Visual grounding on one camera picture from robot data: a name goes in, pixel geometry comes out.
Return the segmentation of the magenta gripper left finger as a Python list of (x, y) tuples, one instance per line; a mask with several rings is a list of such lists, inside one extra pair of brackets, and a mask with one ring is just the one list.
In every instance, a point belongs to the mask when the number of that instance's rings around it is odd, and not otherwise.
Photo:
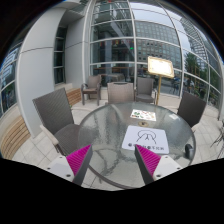
[(92, 146), (87, 145), (68, 156), (59, 156), (47, 167), (47, 171), (81, 186), (92, 157)]

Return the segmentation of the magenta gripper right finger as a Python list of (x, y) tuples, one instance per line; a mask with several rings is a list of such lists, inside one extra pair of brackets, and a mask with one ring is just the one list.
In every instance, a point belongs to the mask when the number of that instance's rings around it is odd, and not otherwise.
[(135, 156), (145, 184), (150, 184), (182, 169), (170, 156), (160, 156), (140, 145), (135, 146)]

